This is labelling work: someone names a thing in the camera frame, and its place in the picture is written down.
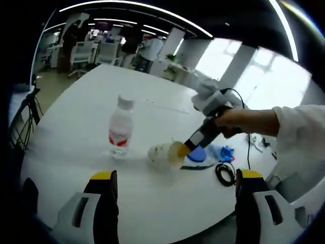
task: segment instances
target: plastic bottle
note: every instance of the plastic bottle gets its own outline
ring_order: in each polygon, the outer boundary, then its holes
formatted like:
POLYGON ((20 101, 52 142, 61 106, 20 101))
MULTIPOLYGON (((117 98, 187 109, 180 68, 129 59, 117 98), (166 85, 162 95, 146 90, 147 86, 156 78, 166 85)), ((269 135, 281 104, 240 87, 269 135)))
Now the plastic bottle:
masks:
POLYGON ((110 152, 116 159, 127 156, 127 148, 133 131, 133 100, 118 96, 117 108, 112 114, 109 123, 108 139, 110 152))

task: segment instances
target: white sleeve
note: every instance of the white sleeve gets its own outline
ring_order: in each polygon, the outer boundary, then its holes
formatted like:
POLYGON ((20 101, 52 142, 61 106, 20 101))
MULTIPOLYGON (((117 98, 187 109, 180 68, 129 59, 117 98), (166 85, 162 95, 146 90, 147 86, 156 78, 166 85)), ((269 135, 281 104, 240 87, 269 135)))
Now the white sleeve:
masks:
POLYGON ((295 147, 317 160, 325 160, 325 105, 274 107, 273 110, 280 123, 278 153, 295 147))

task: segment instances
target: floor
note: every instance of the floor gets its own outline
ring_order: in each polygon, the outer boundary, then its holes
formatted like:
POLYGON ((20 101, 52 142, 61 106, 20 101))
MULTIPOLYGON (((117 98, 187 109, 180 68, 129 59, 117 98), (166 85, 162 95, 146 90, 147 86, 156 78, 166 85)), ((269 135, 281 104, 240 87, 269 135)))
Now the floor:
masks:
MULTIPOLYGON (((45 114, 55 100, 76 80, 76 76, 68 78, 67 74, 58 74, 54 69, 38 72, 36 82, 40 92, 36 95, 36 97, 40 103, 42 112, 45 114)), ((236 219, 234 216, 229 216, 202 233, 176 243, 232 244, 235 243, 235 239, 236 219)))

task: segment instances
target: blue object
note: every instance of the blue object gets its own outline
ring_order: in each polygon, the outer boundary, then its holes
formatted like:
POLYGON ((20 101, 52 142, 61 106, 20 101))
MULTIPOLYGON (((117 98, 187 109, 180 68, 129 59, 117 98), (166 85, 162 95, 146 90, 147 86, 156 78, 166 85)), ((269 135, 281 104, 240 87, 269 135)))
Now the blue object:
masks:
POLYGON ((231 162, 234 158, 234 149, 226 145, 215 146, 210 144, 208 150, 212 152, 214 158, 220 162, 231 162))
POLYGON ((193 162, 201 163, 207 159, 207 153, 201 146, 198 146, 187 157, 193 162))

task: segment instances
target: bottle cap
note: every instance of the bottle cap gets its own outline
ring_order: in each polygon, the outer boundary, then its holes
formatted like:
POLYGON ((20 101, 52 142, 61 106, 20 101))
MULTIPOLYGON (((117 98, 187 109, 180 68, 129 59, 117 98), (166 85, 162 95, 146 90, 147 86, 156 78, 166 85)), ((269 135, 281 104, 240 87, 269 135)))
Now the bottle cap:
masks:
POLYGON ((133 109, 134 100, 128 100, 126 98, 123 98, 122 95, 118 95, 117 106, 122 109, 133 109))

